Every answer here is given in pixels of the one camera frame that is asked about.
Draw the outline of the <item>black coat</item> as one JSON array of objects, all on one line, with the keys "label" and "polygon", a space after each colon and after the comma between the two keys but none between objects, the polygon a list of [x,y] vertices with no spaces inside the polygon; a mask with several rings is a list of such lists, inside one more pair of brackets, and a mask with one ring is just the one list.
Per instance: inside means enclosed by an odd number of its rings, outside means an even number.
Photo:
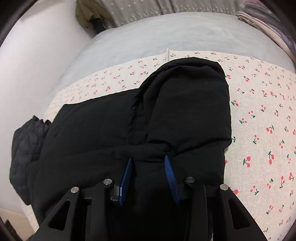
[{"label": "black coat", "polygon": [[187,240],[194,209],[183,185],[187,177],[222,184],[229,101],[219,63],[170,61],[137,89],[66,104],[53,121],[27,121],[13,136],[10,183],[42,223],[70,188],[121,181],[130,167],[107,239]]}]

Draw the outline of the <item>cherry print bed mat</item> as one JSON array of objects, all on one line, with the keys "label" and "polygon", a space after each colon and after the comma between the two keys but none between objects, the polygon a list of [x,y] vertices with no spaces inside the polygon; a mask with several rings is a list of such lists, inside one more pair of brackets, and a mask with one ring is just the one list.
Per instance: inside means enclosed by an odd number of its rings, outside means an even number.
[{"label": "cherry print bed mat", "polygon": [[254,58],[217,52],[167,51],[82,78],[58,92],[45,112],[137,89],[164,64],[200,58],[221,65],[229,87],[231,144],[222,184],[245,206],[265,240],[295,239],[295,74]]}]

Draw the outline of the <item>olive green hanging jacket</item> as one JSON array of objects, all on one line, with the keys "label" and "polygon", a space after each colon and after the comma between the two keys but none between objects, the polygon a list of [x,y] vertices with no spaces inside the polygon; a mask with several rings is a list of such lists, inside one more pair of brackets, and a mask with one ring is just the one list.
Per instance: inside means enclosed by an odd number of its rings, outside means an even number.
[{"label": "olive green hanging jacket", "polygon": [[81,27],[87,29],[93,27],[96,32],[106,29],[105,23],[112,20],[111,14],[99,3],[99,1],[77,0],[76,20]]}]

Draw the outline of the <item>grey dotted curtain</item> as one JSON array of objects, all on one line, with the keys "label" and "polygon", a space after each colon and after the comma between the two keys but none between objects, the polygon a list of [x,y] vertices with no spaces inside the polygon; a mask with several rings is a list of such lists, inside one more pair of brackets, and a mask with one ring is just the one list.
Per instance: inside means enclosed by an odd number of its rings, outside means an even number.
[{"label": "grey dotted curtain", "polygon": [[183,12],[235,15],[242,1],[234,0],[100,0],[117,27],[153,16]]}]

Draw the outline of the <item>folded beige grey blankets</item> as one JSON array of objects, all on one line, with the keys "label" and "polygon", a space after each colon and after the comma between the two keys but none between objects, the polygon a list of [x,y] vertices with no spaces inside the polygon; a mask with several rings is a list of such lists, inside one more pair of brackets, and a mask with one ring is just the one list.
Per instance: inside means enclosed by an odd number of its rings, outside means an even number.
[{"label": "folded beige grey blankets", "polygon": [[295,37],[268,7],[261,1],[242,1],[240,8],[236,13],[239,20],[263,32],[295,61]]}]

